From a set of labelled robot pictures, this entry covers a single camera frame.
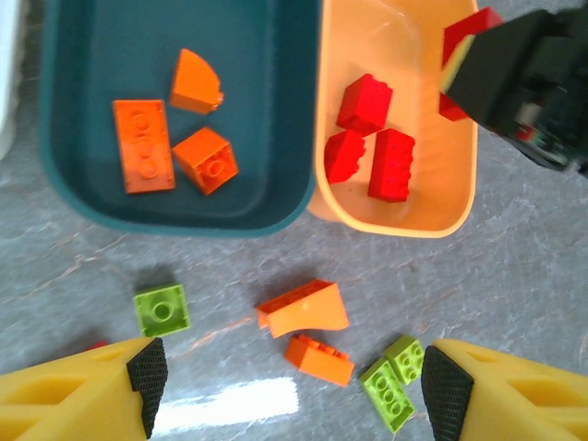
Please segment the white plastic container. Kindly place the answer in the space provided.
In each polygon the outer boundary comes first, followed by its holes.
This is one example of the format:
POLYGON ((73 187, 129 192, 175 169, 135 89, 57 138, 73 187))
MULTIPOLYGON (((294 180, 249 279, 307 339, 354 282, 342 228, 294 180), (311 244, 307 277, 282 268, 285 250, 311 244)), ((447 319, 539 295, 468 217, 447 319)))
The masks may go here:
POLYGON ((0 0, 0 161, 16 136, 29 5, 30 0, 0 0))

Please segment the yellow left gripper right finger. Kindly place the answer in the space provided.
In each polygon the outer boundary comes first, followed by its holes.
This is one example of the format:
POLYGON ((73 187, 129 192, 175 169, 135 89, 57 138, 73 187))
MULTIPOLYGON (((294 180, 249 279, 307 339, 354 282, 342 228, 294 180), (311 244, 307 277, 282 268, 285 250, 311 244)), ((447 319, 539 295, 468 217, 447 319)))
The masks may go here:
POLYGON ((588 441, 588 377, 455 339, 424 351, 435 441, 588 441))

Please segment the green rectangular lego brick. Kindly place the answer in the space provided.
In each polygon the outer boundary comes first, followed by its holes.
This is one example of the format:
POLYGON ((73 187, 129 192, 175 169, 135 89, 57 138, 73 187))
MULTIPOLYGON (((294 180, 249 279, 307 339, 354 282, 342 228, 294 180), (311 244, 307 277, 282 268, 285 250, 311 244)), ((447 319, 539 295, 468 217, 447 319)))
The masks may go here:
POLYGON ((383 423, 396 434, 415 409, 390 362, 379 359, 360 376, 360 382, 383 423))

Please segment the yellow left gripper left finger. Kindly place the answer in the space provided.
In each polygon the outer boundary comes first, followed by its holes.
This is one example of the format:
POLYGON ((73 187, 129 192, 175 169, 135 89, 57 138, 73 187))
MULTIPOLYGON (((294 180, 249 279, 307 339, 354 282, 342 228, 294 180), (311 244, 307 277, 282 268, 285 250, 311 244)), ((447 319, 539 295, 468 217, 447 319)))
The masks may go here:
POLYGON ((159 337, 0 375, 0 441, 148 441, 167 379, 159 337))

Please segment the green four-stud lego brick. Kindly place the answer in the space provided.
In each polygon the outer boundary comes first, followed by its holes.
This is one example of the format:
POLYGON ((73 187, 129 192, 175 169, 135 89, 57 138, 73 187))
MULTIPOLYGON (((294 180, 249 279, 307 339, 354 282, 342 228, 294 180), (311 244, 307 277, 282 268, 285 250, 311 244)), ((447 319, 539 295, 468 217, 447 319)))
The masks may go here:
POLYGON ((422 373, 424 349, 415 337, 402 335, 385 349, 384 356, 404 385, 411 384, 422 373))

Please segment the orange square lego brick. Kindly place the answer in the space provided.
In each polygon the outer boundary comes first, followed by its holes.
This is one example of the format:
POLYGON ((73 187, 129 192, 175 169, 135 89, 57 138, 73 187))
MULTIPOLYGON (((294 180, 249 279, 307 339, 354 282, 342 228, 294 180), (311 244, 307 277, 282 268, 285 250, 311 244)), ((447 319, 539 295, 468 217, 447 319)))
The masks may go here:
POLYGON ((231 143, 210 128, 197 130, 179 142, 172 153, 187 177, 205 196, 239 173, 231 143))

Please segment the small red curved lego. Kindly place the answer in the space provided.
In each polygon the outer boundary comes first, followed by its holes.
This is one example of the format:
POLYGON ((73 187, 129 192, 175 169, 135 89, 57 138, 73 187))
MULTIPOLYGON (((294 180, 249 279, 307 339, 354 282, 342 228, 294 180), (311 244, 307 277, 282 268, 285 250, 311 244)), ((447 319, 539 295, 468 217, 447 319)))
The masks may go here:
POLYGON ((365 140, 352 130, 343 130, 331 136, 324 151, 327 182, 337 184, 348 180, 358 171, 358 162, 365 152, 365 140))

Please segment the orange rectangular lego brick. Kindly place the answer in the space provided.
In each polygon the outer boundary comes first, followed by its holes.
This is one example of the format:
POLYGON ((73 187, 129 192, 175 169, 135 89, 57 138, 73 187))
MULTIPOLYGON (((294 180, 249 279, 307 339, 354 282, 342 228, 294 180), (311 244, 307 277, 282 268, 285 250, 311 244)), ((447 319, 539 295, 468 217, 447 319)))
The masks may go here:
POLYGON ((164 101, 118 99, 112 107, 125 191, 139 194, 174 189, 164 101))

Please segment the green square lego brick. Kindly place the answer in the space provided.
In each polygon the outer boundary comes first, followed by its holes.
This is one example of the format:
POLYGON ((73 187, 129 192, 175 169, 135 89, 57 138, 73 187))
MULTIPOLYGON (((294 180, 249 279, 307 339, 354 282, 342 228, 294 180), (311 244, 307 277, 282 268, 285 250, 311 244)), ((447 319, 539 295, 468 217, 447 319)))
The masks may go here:
POLYGON ((141 335, 163 337, 191 326, 184 287, 181 284, 150 288, 133 297, 141 335))

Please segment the orange sloped lego brick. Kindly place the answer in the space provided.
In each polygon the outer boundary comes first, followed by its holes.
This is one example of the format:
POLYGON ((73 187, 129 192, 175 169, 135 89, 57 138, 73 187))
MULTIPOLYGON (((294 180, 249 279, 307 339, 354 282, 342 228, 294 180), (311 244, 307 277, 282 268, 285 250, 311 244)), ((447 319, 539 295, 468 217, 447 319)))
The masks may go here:
POLYGON ((290 338, 284 358, 298 371, 340 387, 346 387, 355 364, 349 355, 307 335, 290 338))

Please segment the orange quarter-round lego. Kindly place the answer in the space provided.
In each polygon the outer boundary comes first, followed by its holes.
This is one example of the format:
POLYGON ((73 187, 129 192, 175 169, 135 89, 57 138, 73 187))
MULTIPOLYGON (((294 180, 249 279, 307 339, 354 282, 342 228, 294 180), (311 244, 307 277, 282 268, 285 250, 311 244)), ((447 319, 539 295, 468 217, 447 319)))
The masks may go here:
POLYGON ((223 101, 221 81, 212 67, 195 52, 182 49, 175 67, 170 105, 208 115, 223 101))

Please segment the large orange curved lego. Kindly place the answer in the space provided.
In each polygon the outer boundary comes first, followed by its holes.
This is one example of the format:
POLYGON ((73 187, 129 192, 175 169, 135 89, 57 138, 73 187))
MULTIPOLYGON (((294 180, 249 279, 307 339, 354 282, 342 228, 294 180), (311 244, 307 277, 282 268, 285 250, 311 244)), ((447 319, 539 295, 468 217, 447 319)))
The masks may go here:
POLYGON ((302 330, 340 331, 349 325, 337 283, 315 279, 255 307, 274 338, 302 330))

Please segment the teal plastic container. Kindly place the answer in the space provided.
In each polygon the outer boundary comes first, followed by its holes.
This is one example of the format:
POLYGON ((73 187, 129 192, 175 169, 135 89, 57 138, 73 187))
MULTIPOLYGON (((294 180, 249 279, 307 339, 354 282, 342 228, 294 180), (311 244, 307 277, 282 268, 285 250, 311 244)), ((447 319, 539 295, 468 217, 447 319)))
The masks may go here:
POLYGON ((39 149, 58 194, 114 230, 258 237, 290 225, 314 189, 321 0, 45 0, 39 149), (171 142, 204 127, 238 175, 209 196, 123 187, 112 104, 167 99, 182 49, 207 61, 224 101, 202 116, 166 109, 171 142))

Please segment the peach plastic container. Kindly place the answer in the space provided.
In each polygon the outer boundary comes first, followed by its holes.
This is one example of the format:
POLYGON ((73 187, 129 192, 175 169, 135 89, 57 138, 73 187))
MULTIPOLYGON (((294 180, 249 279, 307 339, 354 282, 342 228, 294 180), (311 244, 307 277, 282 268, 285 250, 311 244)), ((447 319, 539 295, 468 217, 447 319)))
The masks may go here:
POLYGON ((322 0, 312 214, 362 232, 413 238, 442 238, 463 224, 476 190, 478 128, 439 113, 437 81, 445 28, 477 9, 477 0, 322 0), (415 141, 403 203, 368 195, 373 137, 347 181, 332 185, 325 177, 324 147, 337 132, 345 88, 363 74, 391 88, 387 123, 415 141))

